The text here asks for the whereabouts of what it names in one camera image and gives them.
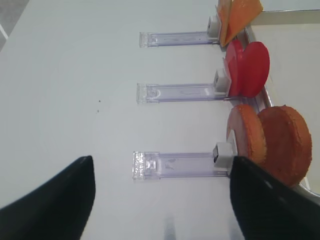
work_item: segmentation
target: red heart-shaped object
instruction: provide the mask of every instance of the red heart-shaped object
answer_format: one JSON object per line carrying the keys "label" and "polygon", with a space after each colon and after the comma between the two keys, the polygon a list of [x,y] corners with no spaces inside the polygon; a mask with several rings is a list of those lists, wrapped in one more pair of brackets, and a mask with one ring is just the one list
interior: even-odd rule
{"label": "red heart-shaped object", "polygon": [[253,98],[262,90],[270,69],[269,52],[262,42],[251,42],[243,51],[240,41],[233,40],[225,62],[231,78],[229,96]]}

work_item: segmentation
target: orange cookie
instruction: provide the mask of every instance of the orange cookie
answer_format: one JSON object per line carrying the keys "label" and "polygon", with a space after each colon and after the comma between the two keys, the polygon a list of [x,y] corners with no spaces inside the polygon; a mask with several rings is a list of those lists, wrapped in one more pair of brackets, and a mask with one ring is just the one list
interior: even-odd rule
{"label": "orange cookie", "polygon": [[247,157],[254,163],[266,159],[267,147],[261,122],[250,105],[240,104],[232,108],[227,124],[226,137],[234,130],[239,156]]}
{"label": "orange cookie", "polygon": [[267,145],[260,165],[293,187],[307,174],[312,160],[312,139],[304,118],[292,107],[276,106],[258,114]]}

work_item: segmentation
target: yellow-orange object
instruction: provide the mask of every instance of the yellow-orange object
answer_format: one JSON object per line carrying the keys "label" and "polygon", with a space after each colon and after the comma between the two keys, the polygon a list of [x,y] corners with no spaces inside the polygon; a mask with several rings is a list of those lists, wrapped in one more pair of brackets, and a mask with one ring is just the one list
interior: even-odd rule
{"label": "yellow-orange object", "polygon": [[220,41],[221,46],[224,47],[228,44],[246,25],[258,16],[263,9],[259,0],[233,0],[225,41]]}
{"label": "yellow-orange object", "polygon": [[219,0],[218,7],[217,7],[217,13],[221,21],[221,31],[220,31],[219,41],[222,46],[226,45],[225,41],[227,36],[231,5],[232,5],[232,0]]}

